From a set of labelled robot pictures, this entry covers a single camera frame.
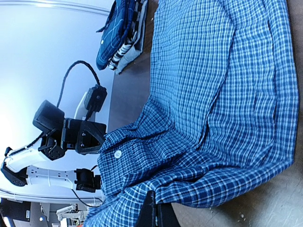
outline folded navy shirt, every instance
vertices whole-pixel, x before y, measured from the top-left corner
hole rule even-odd
[[[145,196],[218,206],[294,161],[299,95],[285,0],[159,1],[151,95],[106,136],[106,202],[88,227],[132,227]]]
[[[125,42],[133,21],[135,0],[115,0],[106,24],[97,32],[103,32],[96,64],[99,70],[107,67],[108,61]]]
[[[141,31],[143,30],[142,26],[143,23],[145,24],[145,15],[146,15],[146,9],[147,9],[147,0],[138,0],[135,3],[135,8],[134,8],[134,16],[133,16],[133,22],[131,25],[131,29],[129,31],[129,35],[126,38],[125,43],[120,47],[117,53],[113,56],[113,58],[109,61],[108,67],[111,70],[116,70],[120,61],[124,58],[125,55],[138,57],[140,55],[139,53],[132,52],[129,53],[129,50],[134,48],[134,46],[140,42],[142,43],[142,48],[143,48],[143,40],[144,39],[144,34],[141,34]]]

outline folded clothing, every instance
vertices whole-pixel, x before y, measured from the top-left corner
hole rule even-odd
[[[103,32],[96,64],[99,70],[107,67],[108,61],[125,43],[132,26],[135,0],[116,0],[106,24],[97,32]]]
[[[109,61],[108,67],[110,69],[115,70],[123,56],[133,47],[135,43],[139,41],[140,38],[142,38],[139,35],[139,32],[141,32],[142,27],[142,14],[145,15],[146,12],[146,7],[143,8],[143,4],[145,6],[146,3],[147,0],[141,0],[136,2],[129,35],[122,47],[117,51],[117,53],[115,53],[115,55]]]
[[[120,59],[117,69],[115,70],[116,74],[119,74],[123,71],[123,69],[132,61],[134,61],[137,57],[140,56],[140,54],[143,52],[143,46],[144,46],[144,36],[145,36],[145,21],[146,21],[146,15],[147,15],[147,4],[148,1],[145,0],[142,4],[142,10],[140,14],[140,20],[139,20],[139,27],[138,27],[138,34],[137,34],[137,40],[134,42],[131,49],[124,54],[124,56]]]

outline black cable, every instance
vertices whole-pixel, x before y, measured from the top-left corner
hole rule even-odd
[[[85,121],[88,121],[89,118],[93,115],[94,111],[92,111],[92,106],[89,107],[89,110],[86,114]]]
[[[76,192],[72,189],[72,192],[75,194],[75,196],[77,197],[77,199],[80,201],[80,202],[82,202],[85,206],[87,206],[87,207],[92,207],[92,208],[95,208],[95,207],[100,207],[100,206],[90,206],[90,205],[88,205],[88,204],[86,204],[85,202],[83,202],[82,201],[82,199],[80,199],[80,197],[76,194]]]
[[[92,167],[91,171],[93,171],[96,167],[97,167],[97,165],[95,165],[94,167]]]
[[[59,100],[58,100],[58,103],[57,103],[57,107],[59,107],[60,102],[61,102],[61,99],[62,99],[62,95],[63,95],[63,90],[64,90],[66,78],[67,78],[68,74],[70,73],[70,71],[72,70],[72,68],[75,67],[75,66],[78,65],[78,64],[84,64],[86,67],[88,67],[89,70],[91,71],[91,73],[93,74],[93,76],[94,76],[94,78],[95,78],[95,80],[96,80],[96,83],[97,83],[98,85],[100,85],[100,81],[99,81],[99,79],[98,79],[98,76],[97,76],[96,72],[94,71],[94,69],[92,68],[92,66],[91,66],[90,64],[88,64],[88,63],[85,62],[85,61],[76,61],[76,62],[74,62],[74,63],[68,68],[68,70],[66,71],[65,76],[64,76],[64,78],[63,78],[62,87],[61,87],[61,92],[60,92],[60,95],[59,95]]]
[[[26,150],[26,149],[32,147],[35,143],[38,142],[39,139],[42,138],[43,135],[44,135],[44,132],[42,132],[36,139],[34,139],[33,142],[31,142],[31,143],[28,144],[27,146],[25,146],[25,147],[23,147],[23,148],[21,148],[21,149],[19,149],[19,150],[16,150],[16,151],[14,151],[14,152],[12,152],[12,153],[10,154],[10,156],[15,155],[15,154],[17,154],[17,153],[20,153],[21,151],[24,151],[24,150]]]

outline table surface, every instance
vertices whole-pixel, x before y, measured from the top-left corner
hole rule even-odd
[[[137,119],[149,96],[153,15],[157,0],[149,0],[144,52],[115,75],[109,131]],[[288,1],[294,57],[303,89],[303,1]],[[303,227],[303,102],[300,105],[295,163],[266,184],[217,208],[196,209],[173,204],[182,227]]]

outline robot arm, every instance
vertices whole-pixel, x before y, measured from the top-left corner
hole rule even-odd
[[[106,89],[96,85],[82,98],[75,117],[64,118],[64,112],[45,100],[35,114],[33,125],[44,134],[41,146],[36,149],[23,148],[13,151],[7,148],[1,172],[16,186],[44,184],[61,186],[74,190],[95,192],[101,188],[100,175],[88,169],[56,171],[33,166],[38,162],[53,161],[62,158],[65,152],[73,149],[86,155],[100,150],[105,141],[106,125],[87,121],[99,112],[105,97]]]

